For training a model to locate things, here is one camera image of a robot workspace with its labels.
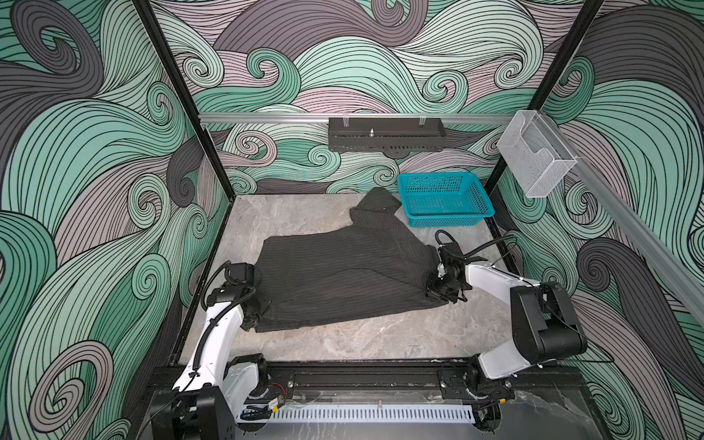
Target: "black vertical post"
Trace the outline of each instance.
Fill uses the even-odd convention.
[[[230,184],[230,179],[227,177],[225,168],[222,166],[222,163],[218,158],[218,150],[215,149],[213,140],[201,126],[201,121],[198,117],[198,107],[196,107],[196,103],[193,101],[193,98],[188,91],[186,82],[181,75],[178,64],[176,64],[176,59],[174,58],[173,53],[166,42],[166,37],[161,31],[161,27],[156,20],[156,15],[154,14],[154,10],[151,8],[151,4],[149,4],[149,0],[132,0],[132,3],[134,4],[139,17],[142,20],[142,24],[144,25],[144,29],[146,29],[146,33],[149,35],[151,43],[154,45],[156,54],[159,56],[164,65],[166,75],[168,75],[169,80],[171,80],[171,84],[173,84],[176,95],[181,101],[181,104],[186,111],[186,115],[193,125],[193,130],[196,131],[196,136],[201,142],[203,150],[205,150],[206,155],[210,160],[210,164],[215,170],[215,175],[218,177],[222,188],[225,190],[227,198],[230,201],[233,201],[235,196],[234,190]]]
[[[570,28],[570,31],[567,35],[565,35],[565,39],[562,41],[558,54],[550,64],[548,72],[545,74],[545,77],[538,86],[538,89],[535,91],[535,95],[533,95],[533,99],[528,105],[528,110],[540,110],[543,108],[543,105],[548,100],[548,96],[550,96],[554,86],[558,83],[560,76],[562,76],[562,72],[565,71],[567,66],[570,64],[574,53],[577,52],[579,44],[582,42],[586,31],[589,29],[591,22],[599,12],[599,8],[603,2],[604,0],[586,0],[584,2],[582,9],[579,11],[577,18],[574,20],[574,23]],[[506,161],[503,160],[503,157],[500,157],[496,163],[496,166],[491,171],[491,175],[484,184],[484,189],[487,194],[491,195],[491,193],[496,189],[498,180],[503,175],[503,171],[505,169]]]

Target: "white wire mesh basket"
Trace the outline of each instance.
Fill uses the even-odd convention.
[[[547,197],[577,163],[572,147],[548,116],[519,110],[498,141],[498,150],[526,197]]]

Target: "perforated basket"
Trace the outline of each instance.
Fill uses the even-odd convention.
[[[398,176],[411,227],[474,226],[494,215],[484,187],[471,172],[420,172]]]

